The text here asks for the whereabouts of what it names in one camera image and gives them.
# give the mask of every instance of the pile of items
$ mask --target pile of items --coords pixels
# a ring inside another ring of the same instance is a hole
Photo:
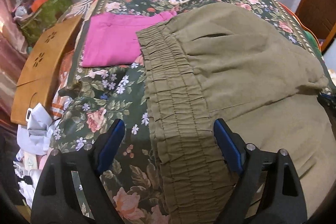
[[[70,5],[71,0],[17,0],[12,17],[29,46],[33,47],[40,35],[52,27]]]

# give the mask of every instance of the curtain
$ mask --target curtain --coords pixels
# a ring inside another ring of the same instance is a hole
[[[27,59],[25,38],[12,21],[15,0],[0,0],[0,127],[16,134],[11,107],[16,84]]]

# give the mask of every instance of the metal screw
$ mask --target metal screw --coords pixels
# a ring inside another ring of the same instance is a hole
[[[248,150],[250,150],[250,151],[253,151],[253,150],[255,150],[255,145],[252,144],[252,143],[248,143],[248,144],[246,145],[246,148],[247,148]]]
[[[53,150],[50,152],[50,155],[52,155],[52,156],[56,156],[58,153],[59,153],[59,150],[58,150],[58,149],[53,149]]]
[[[87,143],[83,146],[84,150],[90,150],[92,148],[92,144]]]
[[[287,156],[288,155],[288,151],[286,149],[280,149],[280,154],[282,156]]]

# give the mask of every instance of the wooden door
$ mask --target wooden door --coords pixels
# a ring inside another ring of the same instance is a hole
[[[325,40],[336,23],[336,0],[301,0],[295,14],[318,39]]]

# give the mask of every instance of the green cloth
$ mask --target green cloth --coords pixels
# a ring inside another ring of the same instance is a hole
[[[29,46],[34,47],[41,34],[53,27],[70,5],[71,0],[47,0],[32,16],[22,21],[19,28]]]
[[[312,215],[336,179],[336,141],[316,99],[328,84],[319,61],[266,21],[226,3],[193,9],[137,36],[171,223],[213,223],[236,184],[215,143],[217,118],[262,150],[286,148],[301,180],[310,181],[304,193],[325,186],[306,200]],[[321,152],[328,155],[314,155]],[[316,165],[326,178],[312,180],[320,174]]]

